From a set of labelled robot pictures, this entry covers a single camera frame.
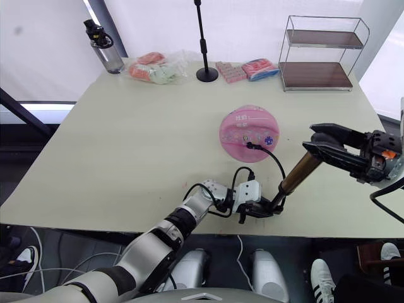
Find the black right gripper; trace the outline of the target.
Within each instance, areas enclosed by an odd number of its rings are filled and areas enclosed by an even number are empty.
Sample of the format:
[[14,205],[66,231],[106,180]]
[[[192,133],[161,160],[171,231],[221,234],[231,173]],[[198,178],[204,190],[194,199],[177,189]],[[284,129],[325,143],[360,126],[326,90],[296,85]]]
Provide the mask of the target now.
[[[314,158],[350,172],[360,183],[382,184],[398,178],[398,136],[378,130],[360,133],[335,123],[309,128],[314,131],[312,142],[302,145]],[[360,156],[341,148],[345,145],[358,149]]]

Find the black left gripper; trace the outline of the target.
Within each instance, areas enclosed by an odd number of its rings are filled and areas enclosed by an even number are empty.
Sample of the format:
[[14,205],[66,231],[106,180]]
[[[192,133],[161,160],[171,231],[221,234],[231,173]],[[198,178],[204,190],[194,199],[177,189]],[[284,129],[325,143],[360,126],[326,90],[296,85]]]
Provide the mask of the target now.
[[265,197],[261,197],[259,203],[243,203],[241,204],[237,212],[239,214],[239,224],[244,224],[246,217],[250,216],[253,218],[269,218],[273,215],[280,215],[283,210],[275,209],[279,204],[279,199],[269,200]]

